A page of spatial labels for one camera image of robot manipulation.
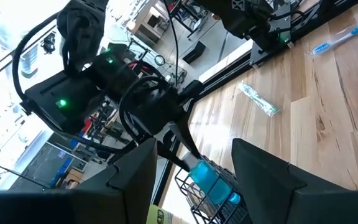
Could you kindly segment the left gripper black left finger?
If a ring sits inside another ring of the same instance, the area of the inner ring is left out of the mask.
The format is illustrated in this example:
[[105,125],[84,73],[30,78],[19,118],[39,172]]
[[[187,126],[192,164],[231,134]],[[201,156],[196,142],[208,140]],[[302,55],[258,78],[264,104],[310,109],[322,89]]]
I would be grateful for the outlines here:
[[0,224],[145,224],[156,168],[152,138],[74,189],[0,191]]

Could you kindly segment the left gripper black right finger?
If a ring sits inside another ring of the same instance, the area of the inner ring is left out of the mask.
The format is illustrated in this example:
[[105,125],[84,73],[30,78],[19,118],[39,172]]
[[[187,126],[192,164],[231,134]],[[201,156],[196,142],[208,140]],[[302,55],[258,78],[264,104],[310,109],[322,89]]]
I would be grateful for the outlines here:
[[253,224],[358,224],[348,190],[235,138],[232,163]]

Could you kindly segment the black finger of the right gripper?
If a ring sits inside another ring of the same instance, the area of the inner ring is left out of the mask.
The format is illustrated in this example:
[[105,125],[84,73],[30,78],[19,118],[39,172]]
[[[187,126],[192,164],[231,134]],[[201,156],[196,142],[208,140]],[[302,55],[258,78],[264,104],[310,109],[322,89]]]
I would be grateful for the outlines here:
[[188,170],[188,164],[185,161],[179,159],[175,153],[173,153],[166,145],[164,145],[160,141],[157,141],[157,153],[159,156],[169,160],[171,163],[177,165],[183,170]]
[[173,122],[172,133],[196,158],[201,158],[201,154],[198,151],[195,142],[191,136],[188,127],[188,121],[186,119],[181,119],[176,122]]

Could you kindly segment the black wire basket caddy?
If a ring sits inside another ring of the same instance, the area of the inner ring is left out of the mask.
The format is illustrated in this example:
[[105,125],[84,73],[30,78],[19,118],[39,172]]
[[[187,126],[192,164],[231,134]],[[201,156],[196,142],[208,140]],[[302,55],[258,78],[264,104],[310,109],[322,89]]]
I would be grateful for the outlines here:
[[[239,194],[236,176],[227,168],[215,164],[219,176],[232,187],[232,191]],[[189,172],[183,169],[180,169],[175,175],[175,182],[180,192],[186,197],[197,224],[252,224],[242,197],[238,204],[232,204],[228,199],[223,203],[213,204],[209,197],[190,179]]]

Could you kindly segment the green toothbrush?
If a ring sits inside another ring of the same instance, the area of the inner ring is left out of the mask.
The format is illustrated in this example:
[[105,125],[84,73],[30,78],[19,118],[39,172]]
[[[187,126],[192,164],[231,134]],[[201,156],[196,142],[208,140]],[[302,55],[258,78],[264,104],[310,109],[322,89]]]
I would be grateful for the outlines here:
[[237,87],[241,92],[243,92],[243,94],[245,94],[245,96],[248,96],[256,105],[258,105],[269,117],[273,117],[279,112],[277,107],[260,96],[251,86],[241,82]]

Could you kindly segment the green canister with white lid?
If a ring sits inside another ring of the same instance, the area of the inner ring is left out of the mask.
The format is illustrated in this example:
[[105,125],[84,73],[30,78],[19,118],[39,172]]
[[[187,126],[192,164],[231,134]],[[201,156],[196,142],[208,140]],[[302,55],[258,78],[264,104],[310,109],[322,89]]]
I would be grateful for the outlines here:
[[173,215],[164,209],[150,205],[146,224],[173,224]]

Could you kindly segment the blue toothbrush in clear wrap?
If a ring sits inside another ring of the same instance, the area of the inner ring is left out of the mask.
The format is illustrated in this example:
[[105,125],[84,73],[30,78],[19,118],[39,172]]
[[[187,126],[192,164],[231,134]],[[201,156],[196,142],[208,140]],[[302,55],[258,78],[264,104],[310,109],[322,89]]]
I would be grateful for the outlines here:
[[332,49],[340,46],[350,39],[358,36],[358,22],[354,20],[342,19],[336,23],[332,23],[332,36],[327,41],[317,45],[313,50],[308,52],[310,56],[325,54]]

